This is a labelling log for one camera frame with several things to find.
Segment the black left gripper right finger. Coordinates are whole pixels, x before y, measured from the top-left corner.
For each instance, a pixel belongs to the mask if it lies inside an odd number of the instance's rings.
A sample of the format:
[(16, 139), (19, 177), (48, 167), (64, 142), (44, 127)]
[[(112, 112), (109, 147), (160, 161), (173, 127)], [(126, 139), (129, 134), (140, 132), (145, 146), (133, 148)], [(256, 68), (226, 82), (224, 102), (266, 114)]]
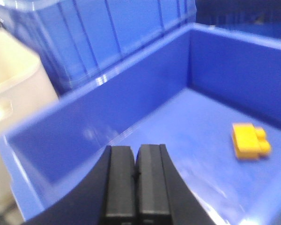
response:
[(135, 166), (138, 224), (215, 224), (179, 175), (164, 144), (141, 145)]

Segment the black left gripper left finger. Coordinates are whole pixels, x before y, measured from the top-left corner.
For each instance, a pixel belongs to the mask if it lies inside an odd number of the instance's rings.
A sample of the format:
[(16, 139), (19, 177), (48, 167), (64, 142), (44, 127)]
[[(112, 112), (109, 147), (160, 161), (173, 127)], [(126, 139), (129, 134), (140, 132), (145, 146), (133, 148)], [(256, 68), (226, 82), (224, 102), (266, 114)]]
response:
[(129, 146), (106, 146), (84, 179), (27, 225), (134, 225), (134, 156)]

